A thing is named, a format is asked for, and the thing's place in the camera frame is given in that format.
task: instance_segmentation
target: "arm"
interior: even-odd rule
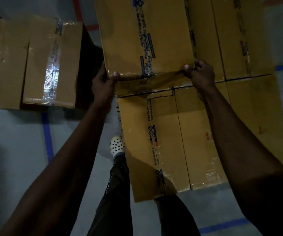
[[[283,165],[238,118],[214,84],[213,68],[186,72],[203,100],[217,152],[237,202],[262,234],[283,232]]]
[[[93,80],[94,103],[51,163],[23,195],[0,236],[71,233],[114,96],[117,74],[105,83],[104,74],[103,64]]]

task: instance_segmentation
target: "warehouse floor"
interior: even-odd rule
[[[96,45],[101,45],[94,0],[79,0],[84,23]],[[266,2],[265,21],[272,46],[276,75],[283,103],[283,4]],[[81,18],[75,0],[0,0],[2,18],[23,18],[28,14]],[[52,108],[49,115],[0,110],[0,228],[9,218],[19,199],[33,180],[46,167],[79,122],[81,113]],[[92,170],[73,236],[86,235],[96,207],[104,194],[112,167],[109,140],[118,132],[115,104],[108,115],[96,161]],[[245,220],[228,184],[179,194],[193,214],[201,233],[214,235],[260,235]],[[134,235],[160,235],[160,222],[153,201],[132,200]]]

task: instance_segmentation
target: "black trousers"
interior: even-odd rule
[[[193,216],[176,195],[155,199],[161,235],[200,235]],[[87,236],[133,235],[130,178],[125,155],[117,156]]]

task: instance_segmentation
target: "hand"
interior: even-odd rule
[[[191,69],[187,64],[185,71],[192,80],[193,86],[197,89],[200,99],[202,95],[216,87],[214,68],[204,61],[195,59],[195,69]]]
[[[92,80],[92,92],[95,97],[93,104],[101,108],[107,114],[111,110],[111,103],[119,74],[114,72],[113,75],[104,82],[103,78],[105,73],[105,64],[103,63],[97,76]]]

